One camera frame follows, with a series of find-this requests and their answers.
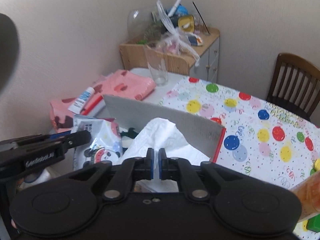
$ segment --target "polka dot tablecloth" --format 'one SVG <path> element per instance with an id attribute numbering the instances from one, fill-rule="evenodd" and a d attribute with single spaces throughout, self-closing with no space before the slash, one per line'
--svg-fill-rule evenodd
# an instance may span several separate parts
<path id="1" fill-rule="evenodd" d="M 184 77 L 160 105 L 211 119 L 226 127 L 217 164 L 290 189 L 310 175 L 319 157 L 320 129 L 276 105 L 203 80 Z M 318 239 L 296 226 L 301 239 Z"/>

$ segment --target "white tissue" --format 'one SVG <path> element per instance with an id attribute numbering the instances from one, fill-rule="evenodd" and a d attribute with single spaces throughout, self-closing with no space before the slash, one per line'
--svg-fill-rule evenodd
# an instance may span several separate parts
<path id="1" fill-rule="evenodd" d="M 119 162 L 115 164 L 121 164 L 128 158 L 145 157 L 148 148 L 153 148 L 155 151 L 154 179 L 151 181 L 140 180 L 137 183 L 151 192 L 178 192 L 175 181 L 161 181 L 159 179 L 158 151 L 160 148 L 165 148 L 168 158 L 184 158 L 189 160 L 192 165 L 199 166 L 201 162 L 209 160 L 209 157 L 188 144 L 174 123 L 167 119 L 155 118 L 142 129 Z"/>

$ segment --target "chair backrest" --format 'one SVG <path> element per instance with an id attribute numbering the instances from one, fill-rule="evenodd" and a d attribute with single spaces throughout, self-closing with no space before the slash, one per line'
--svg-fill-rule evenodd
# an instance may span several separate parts
<path id="1" fill-rule="evenodd" d="M 310 116 L 320 101 L 319 80 L 320 70 L 311 62 L 294 54 L 280 53 L 268 98 L 274 96 L 288 100 Z"/>

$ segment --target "dark wooden chair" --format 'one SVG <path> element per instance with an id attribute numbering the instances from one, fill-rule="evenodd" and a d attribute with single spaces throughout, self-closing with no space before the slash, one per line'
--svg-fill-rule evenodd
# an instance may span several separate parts
<path id="1" fill-rule="evenodd" d="M 311 62 L 294 54 L 280 53 L 267 101 L 310 121 L 320 101 L 318 80 L 320 70 Z"/>

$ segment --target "drinking glass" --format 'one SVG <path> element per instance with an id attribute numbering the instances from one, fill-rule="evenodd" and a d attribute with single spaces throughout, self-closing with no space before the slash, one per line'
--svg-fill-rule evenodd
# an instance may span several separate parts
<path id="1" fill-rule="evenodd" d="M 158 41 L 148 42 L 144 46 L 148 68 L 151 72 L 153 81 L 157 86 L 164 86 L 168 83 L 168 57 L 167 46 Z"/>

